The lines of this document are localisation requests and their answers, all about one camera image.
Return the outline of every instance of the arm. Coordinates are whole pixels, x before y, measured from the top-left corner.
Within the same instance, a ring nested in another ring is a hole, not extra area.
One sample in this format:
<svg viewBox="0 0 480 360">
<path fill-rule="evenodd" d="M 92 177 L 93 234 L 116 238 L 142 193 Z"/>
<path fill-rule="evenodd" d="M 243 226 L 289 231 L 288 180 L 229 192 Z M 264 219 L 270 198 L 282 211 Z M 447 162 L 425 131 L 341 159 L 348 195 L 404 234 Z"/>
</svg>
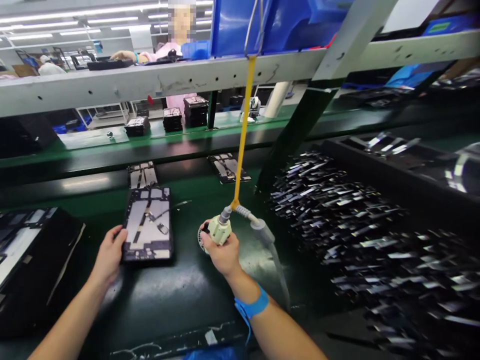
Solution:
<svg viewBox="0 0 480 360">
<path fill-rule="evenodd" d="M 240 266 L 237 236 L 232 232 L 223 246 L 217 246 L 207 233 L 202 231 L 200 235 L 213 264 L 225 276 L 235 297 L 245 304 L 256 302 L 260 288 Z M 305 331 L 270 296 L 268 299 L 265 310 L 250 319 L 250 326 L 266 357 L 270 360 L 326 360 Z"/>
<path fill-rule="evenodd" d="M 139 64 L 148 63 L 149 61 L 151 61 L 147 56 L 142 54 L 138 55 Z M 128 59 L 132 60 L 134 63 L 137 62 L 137 57 L 135 56 L 135 53 L 129 50 L 117 51 L 112 56 L 110 56 L 110 60 L 128 60 Z"/>
<path fill-rule="evenodd" d="M 150 53 L 150 52 L 144 51 L 138 54 L 138 63 L 142 64 L 142 63 L 154 62 L 157 59 L 164 58 L 169 54 L 170 50 L 175 50 L 177 55 L 182 54 L 182 49 L 180 45 L 178 45 L 175 42 L 167 42 L 156 53 Z M 129 50 L 117 51 L 110 57 L 110 59 L 111 60 L 131 59 L 134 63 L 137 61 L 137 57 L 135 56 L 135 53 Z"/>
<path fill-rule="evenodd" d="M 122 244 L 126 239 L 127 230 L 121 225 L 106 233 L 90 277 L 30 355 L 30 360 L 73 360 L 79 357 L 105 293 L 117 278 Z"/>
</svg>

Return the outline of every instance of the wrist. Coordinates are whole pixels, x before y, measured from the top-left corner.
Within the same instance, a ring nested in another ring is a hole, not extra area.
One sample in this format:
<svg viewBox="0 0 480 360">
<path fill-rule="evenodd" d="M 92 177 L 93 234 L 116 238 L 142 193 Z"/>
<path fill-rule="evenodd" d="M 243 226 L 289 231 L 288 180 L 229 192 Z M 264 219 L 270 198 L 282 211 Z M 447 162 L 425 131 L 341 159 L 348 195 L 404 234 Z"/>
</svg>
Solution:
<svg viewBox="0 0 480 360">
<path fill-rule="evenodd" d="M 95 276 L 90 275 L 85 283 L 85 287 L 93 291 L 106 293 L 109 288 L 109 285 L 106 280 L 102 280 Z"/>
<path fill-rule="evenodd" d="M 260 287 L 242 268 L 225 277 L 235 298 L 244 304 L 253 304 L 260 297 Z"/>
<path fill-rule="evenodd" d="M 236 266 L 232 271 L 230 271 L 228 274 L 223 275 L 225 277 L 225 280 L 230 284 L 234 283 L 241 278 L 248 276 L 247 273 L 242 269 L 240 264 Z"/>
</svg>

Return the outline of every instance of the ceiling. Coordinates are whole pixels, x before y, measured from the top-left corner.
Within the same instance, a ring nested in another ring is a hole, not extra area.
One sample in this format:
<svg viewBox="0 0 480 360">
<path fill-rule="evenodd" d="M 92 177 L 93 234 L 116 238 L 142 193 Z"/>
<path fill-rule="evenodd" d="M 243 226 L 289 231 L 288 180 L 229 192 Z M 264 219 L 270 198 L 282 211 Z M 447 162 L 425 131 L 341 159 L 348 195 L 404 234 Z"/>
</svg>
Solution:
<svg viewBox="0 0 480 360">
<path fill-rule="evenodd" d="M 30 5 L 45 5 L 52 3 L 73 5 L 81 3 L 82 8 L 69 7 L 56 11 L 43 11 L 38 13 L 16 13 L 5 15 L 0 11 L 0 48 L 21 46 L 32 40 L 38 39 L 41 43 L 48 43 L 50 38 L 73 39 L 73 36 L 83 36 L 86 39 L 102 38 L 102 31 L 121 31 L 139 25 L 150 25 L 151 34 L 167 34 L 169 22 L 169 9 L 167 2 L 132 1 L 123 4 L 116 1 L 114 6 L 95 6 L 85 8 L 88 1 L 75 0 L 43 0 L 29 2 Z M 196 31 L 206 32 L 211 28 L 213 1 L 196 1 Z"/>
</svg>

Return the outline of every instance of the metal shelf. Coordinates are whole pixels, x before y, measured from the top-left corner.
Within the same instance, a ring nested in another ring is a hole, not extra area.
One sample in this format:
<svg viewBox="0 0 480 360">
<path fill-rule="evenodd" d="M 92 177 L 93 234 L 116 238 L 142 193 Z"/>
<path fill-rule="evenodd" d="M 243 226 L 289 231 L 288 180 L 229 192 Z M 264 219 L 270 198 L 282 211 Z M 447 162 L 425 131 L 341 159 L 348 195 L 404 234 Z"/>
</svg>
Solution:
<svg viewBox="0 0 480 360">
<path fill-rule="evenodd" d="M 348 61 L 348 71 L 477 57 L 478 44 L 480 30 L 371 42 Z M 253 83 L 312 79 L 328 51 L 334 48 L 260 56 Z M 2 81 L 0 117 L 242 87 L 247 64 L 243 57 L 217 58 Z"/>
</svg>

